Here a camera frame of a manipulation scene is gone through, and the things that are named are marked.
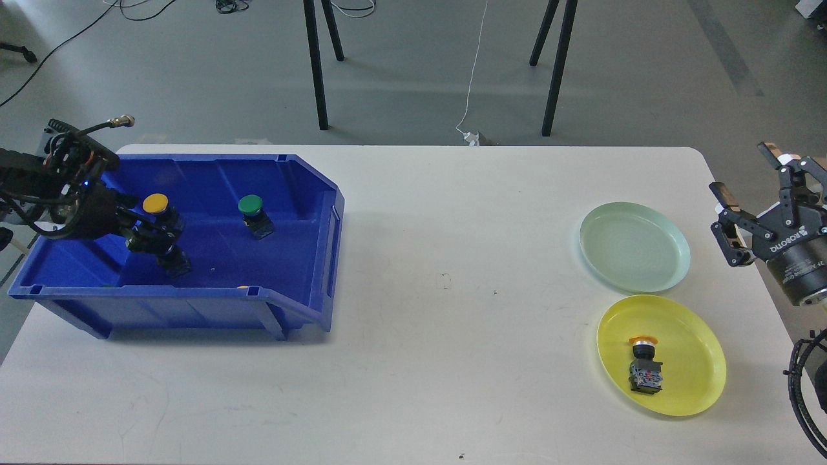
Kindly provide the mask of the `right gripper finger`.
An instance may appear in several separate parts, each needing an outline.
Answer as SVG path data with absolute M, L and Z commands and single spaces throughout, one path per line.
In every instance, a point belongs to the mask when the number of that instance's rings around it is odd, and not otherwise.
M 757 150 L 774 170 L 778 171 L 780 187 L 806 187 L 807 177 L 825 188 L 825 158 L 786 153 L 771 142 L 759 142 Z
M 753 233 L 757 227 L 757 217 L 740 208 L 724 183 L 712 182 L 709 189 L 718 200 L 718 220 L 711 225 L 716 242 L 730 267 L 747 267 L 755 261 L 755 256 L 751 249 L 742 244 L 737 227 Z

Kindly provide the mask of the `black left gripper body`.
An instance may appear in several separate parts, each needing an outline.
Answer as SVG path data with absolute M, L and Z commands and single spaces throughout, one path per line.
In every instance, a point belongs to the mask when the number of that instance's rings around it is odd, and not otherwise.
M 136 196 L 95 183 L 85 192 L 79 214 L 73 217 L 74 226 L 66 227 L 68 233 L 63 238 L 96 240 L 109 234 L 123 236 L 137 222 L 132 213 L 137 202 Z

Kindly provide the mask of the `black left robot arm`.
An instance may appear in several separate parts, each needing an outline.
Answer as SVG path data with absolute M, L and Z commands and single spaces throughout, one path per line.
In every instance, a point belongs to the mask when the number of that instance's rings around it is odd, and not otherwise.
M 138 198 L 113 189 L 103 174 L 116 171 L 120 158 L 95 141 L 95 130 L 132 127 L 122 115 L 77 129 L 50 119 L 35 155 L 2 150 L 2 220 L 29 226 L 50 240 L 96 240 L 116 235 L 134 253 L 165 256 L 184 230 L 171 206 L 157 214 L 138 214 Z

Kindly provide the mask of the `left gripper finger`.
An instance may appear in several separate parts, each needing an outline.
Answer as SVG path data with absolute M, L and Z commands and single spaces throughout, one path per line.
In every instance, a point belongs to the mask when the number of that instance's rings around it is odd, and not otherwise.
M 184 218 L 177 210 L 142 216 L 132 229 L 136 234 L 154 240 L 176 242 L 184 231 Z
M 132 253 L 168 254 L 175 243 L 173 236 L 166 235 L 127 234 L 125 238 L 126 248 Z

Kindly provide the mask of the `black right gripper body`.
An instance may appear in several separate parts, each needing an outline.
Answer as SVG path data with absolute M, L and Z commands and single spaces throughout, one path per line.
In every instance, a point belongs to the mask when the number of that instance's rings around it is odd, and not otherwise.
M 807 177 L 825 182 L 814 161 L 773 162 L 778 201 L 757 217 L 740 212 L 738 226 L 752 235 L 753 255 L 763 261 L 794 306 L 825 299 L 825 199 Z

